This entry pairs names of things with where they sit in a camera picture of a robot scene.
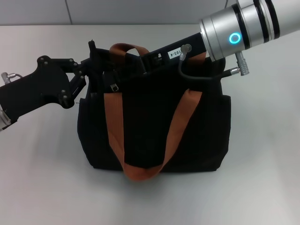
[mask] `orange strap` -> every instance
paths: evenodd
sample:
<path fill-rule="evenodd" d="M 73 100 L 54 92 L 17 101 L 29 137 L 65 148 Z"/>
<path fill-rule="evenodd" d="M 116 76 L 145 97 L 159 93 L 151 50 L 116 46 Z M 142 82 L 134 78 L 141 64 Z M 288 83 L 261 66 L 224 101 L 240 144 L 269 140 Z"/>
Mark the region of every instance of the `orange strap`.
<path fill-rule="evenodd" d="M 142 56 L 148 50 L 136 45 L 115 44 L 111 47 L 112 60 L 118 64 L 125 63 L 126 51 L 135 48 Z M 150 169 L 139 168 L 125 163 L 123 100 L 122 93 L 104 94 L 105 116 L 109 144 L 120 161 L 124 173 L 132 180 L 147 180 L 157 175 L 165 164 L 172 158 L 182 139 L 188 122 L 199 104 L 202 93 L 186 90 L 183 94 L 169 128 L 166 140 L 165 158 L 162 165 Z"/>

